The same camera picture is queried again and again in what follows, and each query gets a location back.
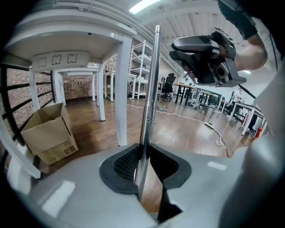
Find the sticker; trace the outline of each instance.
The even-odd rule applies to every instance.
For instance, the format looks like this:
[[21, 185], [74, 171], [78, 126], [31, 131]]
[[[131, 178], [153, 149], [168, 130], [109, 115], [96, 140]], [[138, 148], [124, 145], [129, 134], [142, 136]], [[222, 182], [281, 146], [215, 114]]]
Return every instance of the sticker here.
[[64, 180], [61, 186], [44, 202], [41, 208], [53, 218], [57, 218], [74, 190], [75, 183]]
[[227, 166], [215, 162], [209, 162], [208, 166], [222, 171], [225, 171], [227, 169]]

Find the fire extinguisher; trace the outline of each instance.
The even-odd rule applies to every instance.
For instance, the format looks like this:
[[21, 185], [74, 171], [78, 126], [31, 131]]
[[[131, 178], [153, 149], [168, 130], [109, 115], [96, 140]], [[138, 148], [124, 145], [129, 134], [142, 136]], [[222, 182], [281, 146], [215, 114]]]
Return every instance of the fire extinguisher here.
[[257, 129], [257, 132], [251, 142], [253, 142], [255, 139], [259, 137], [261, 131], [262, 131], [262, 125]]
[[241, 125], [243, 125], [244, 121], [246, 120], [246, 115], [247, 113], [244, 115], [244, 119], [242, 120]]

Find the white cable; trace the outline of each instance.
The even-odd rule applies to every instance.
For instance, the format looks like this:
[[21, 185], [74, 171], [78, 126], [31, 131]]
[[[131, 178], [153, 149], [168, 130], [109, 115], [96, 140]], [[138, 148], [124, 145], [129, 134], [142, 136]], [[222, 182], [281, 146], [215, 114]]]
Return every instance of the white cable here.
[[[129, 104], [127, 104], [128, 106], [132, 106], [132, 107], [135, 107], [135, 108], [140, 108], [140, 109], [143, 109], [143, 107], [139, 107], [139, 106], [134, 106], [134, 105], [129, 105]], [[191, 118], [191, 117], [185, 117], [185, 116], [180, 116], [180, 115], [178, 115], [178, 114], [176, 114], [176, 113], [168, 113], [168, 112], [162, 112], [162, 111], [157, 111], [156, 110], [156, 112], [160, 112], [160, 113], [164, 113], [164, 114], [167, 114], [167, 115], [175, 115], [175, 116], [179, 116], [179, 117], [182, 117], [182, 118], [186, 118], [186, 119], [192, 119], [192, 120], [196, 120], [196, 121], [199, 121], [199, 122], [201, 122], [201, 123], [206, 123], [206, 122], [203, 122], [203, 121], [200, 121], [200, 120], [198, 120], [198, 119], [194, 119], [194, 118]], [[213, 127], [213, 130], [219, 135], [219, 141], [216, 141], [216, 144], [217, 145], [221, 145], [224, 149], [226, 149], [227, 147], [226, 147], [226, 145], [225, 144], [223, 144], [222, 143], [222, 137], [221, 137], [221, 134], [218, 132], [218, 130], [216, 129], [216, 128], [214, 128]]]

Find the red fire extinguisher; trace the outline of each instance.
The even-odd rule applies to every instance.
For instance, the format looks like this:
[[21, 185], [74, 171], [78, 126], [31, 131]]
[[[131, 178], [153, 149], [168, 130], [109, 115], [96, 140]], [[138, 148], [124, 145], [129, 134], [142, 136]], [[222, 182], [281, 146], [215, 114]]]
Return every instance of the red fire extinguisher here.
[[255, 139], [259, 137], [261, 131], [262, 131], [262, 125], [257, 129], [257, 132], [251, 142], [253, 142]]

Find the cardboard box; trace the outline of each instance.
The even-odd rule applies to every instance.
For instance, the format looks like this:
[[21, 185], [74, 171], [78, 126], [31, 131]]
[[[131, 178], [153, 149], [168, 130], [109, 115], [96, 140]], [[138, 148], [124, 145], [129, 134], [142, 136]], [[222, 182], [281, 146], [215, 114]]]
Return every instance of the cardboard box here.
[[47, 165], [78, 150], [68, 113], [62, 103], [36, 111], [22, 135], [29, 150]]

